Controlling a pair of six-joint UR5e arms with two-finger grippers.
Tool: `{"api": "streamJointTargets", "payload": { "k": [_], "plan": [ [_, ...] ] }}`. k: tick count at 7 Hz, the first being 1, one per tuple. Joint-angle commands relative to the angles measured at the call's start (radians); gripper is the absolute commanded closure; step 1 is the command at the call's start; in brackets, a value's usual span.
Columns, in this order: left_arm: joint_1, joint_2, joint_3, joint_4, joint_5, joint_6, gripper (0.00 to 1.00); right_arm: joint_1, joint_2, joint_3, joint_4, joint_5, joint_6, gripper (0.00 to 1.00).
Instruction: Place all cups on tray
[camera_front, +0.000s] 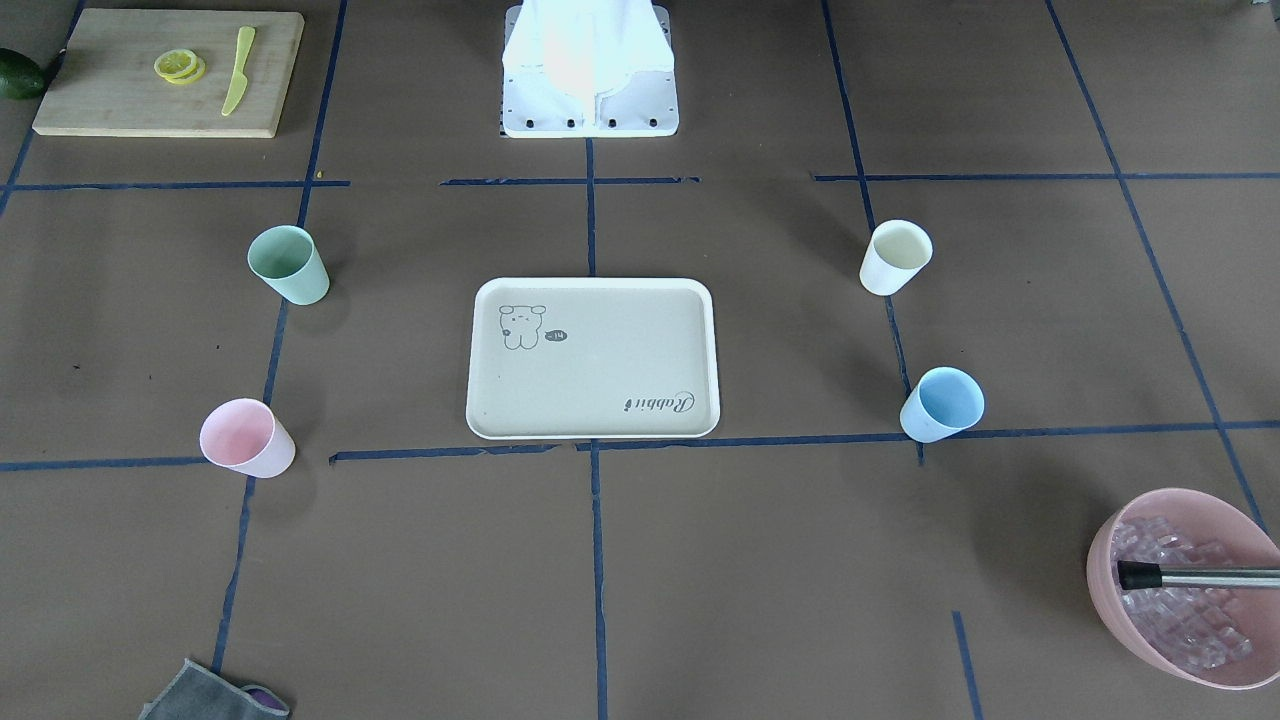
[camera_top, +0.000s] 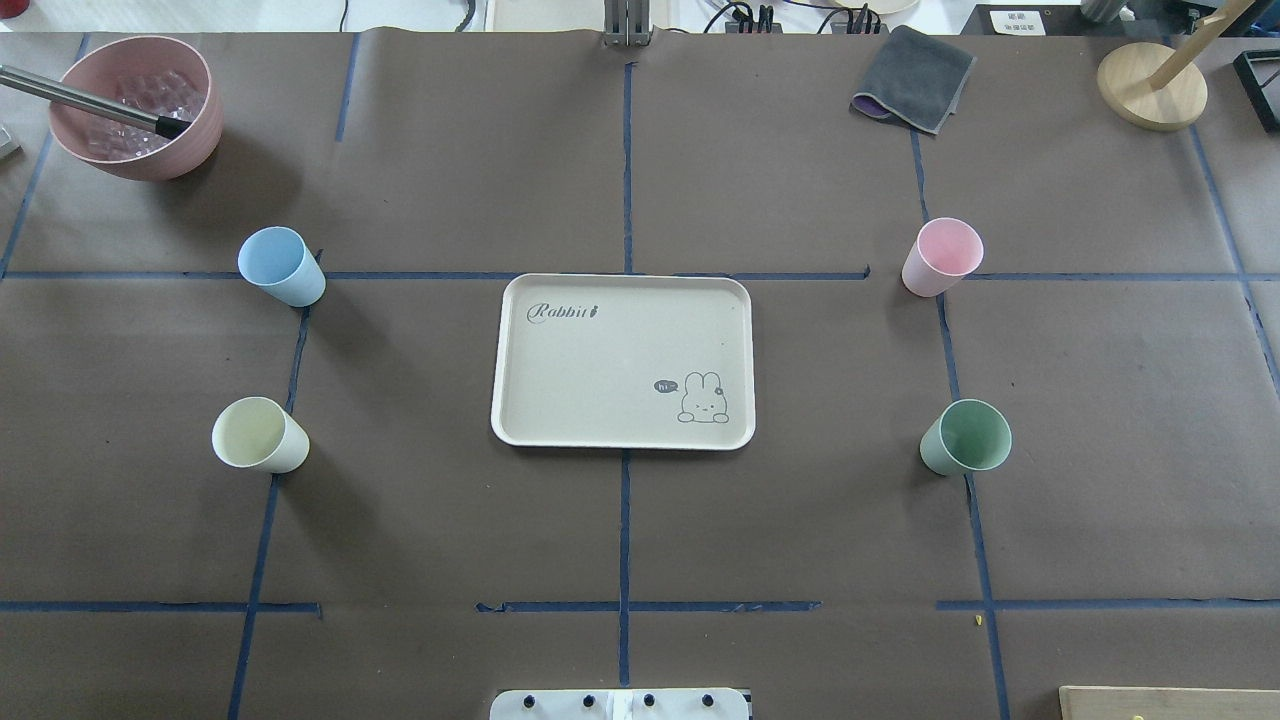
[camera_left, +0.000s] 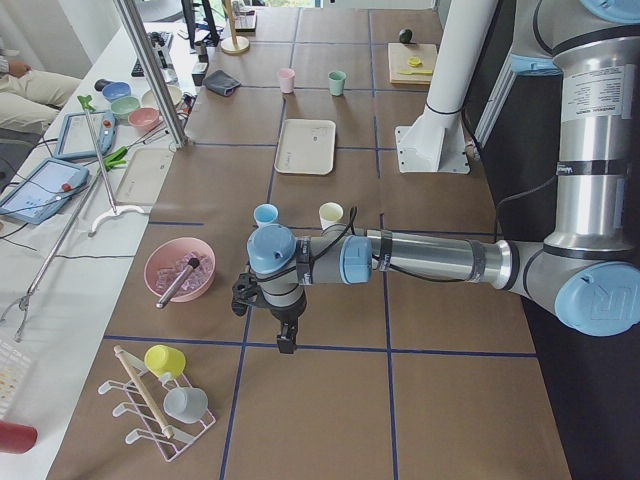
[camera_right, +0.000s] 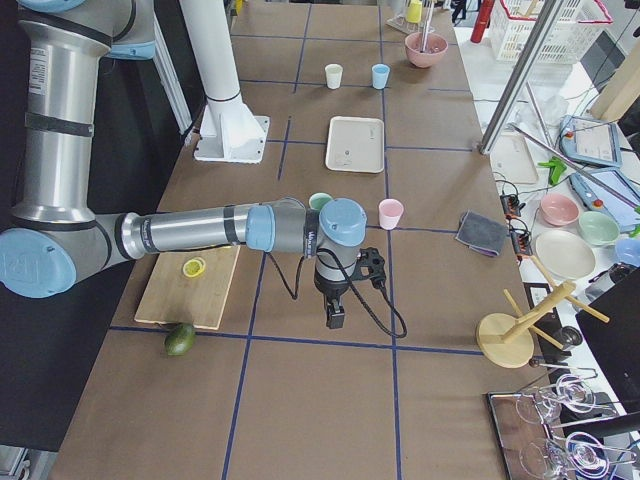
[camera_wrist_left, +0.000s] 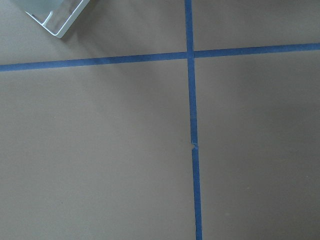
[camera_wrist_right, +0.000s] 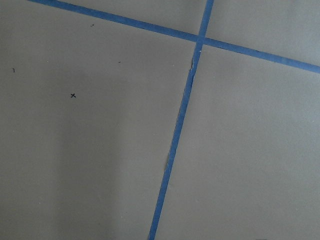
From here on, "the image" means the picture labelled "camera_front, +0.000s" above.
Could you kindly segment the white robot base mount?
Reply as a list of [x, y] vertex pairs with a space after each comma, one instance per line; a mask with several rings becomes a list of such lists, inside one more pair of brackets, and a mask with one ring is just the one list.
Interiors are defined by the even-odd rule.
[[509, 138], [678, 132], [669, 13], [652, 1], [524, 1], [506, 12], [500, 60]]

